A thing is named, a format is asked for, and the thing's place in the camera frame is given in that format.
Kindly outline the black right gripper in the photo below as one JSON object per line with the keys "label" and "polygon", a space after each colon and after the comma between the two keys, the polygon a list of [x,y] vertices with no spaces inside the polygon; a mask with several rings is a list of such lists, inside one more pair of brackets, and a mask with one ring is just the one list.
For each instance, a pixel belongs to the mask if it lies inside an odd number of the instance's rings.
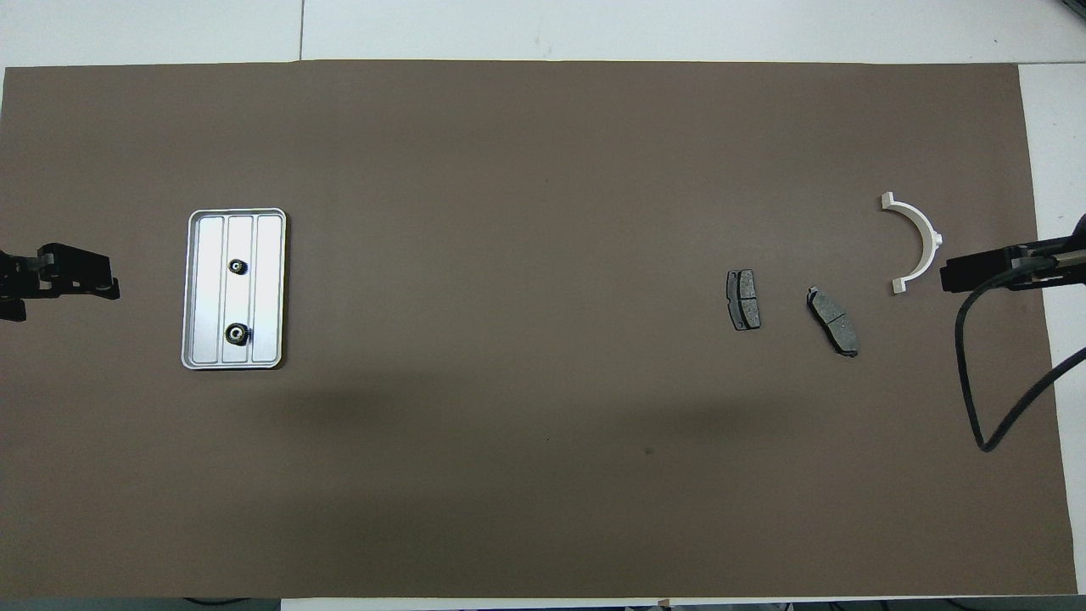
{"label": "black right gripper", "polygon": [[944,293],[970,293],[999,273],[1012,270],[1016,259],[1047,260],[1048,267],[1016,281],[1019,289],[1055,289],[1085,283],[1085,214],[1070,236],[1032,241],[1023,246],[992,249],[945,262],[939,270]]}

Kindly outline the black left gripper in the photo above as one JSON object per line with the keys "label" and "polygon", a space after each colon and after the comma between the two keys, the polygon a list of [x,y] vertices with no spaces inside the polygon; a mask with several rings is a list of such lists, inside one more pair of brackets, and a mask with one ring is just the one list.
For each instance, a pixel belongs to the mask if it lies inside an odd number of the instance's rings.
{"label": "black left gripper", "polygon": [[[49,287],[42,289],[42,283]],[[89,294],[119,300],[119,281],[106,255],[85,249],[45,244],[30,258],[1,251],[1,298],[37,298],[39,293],[43,298]],[[26,317],[23,300],[0,301],[1,321],[24,322]]]}

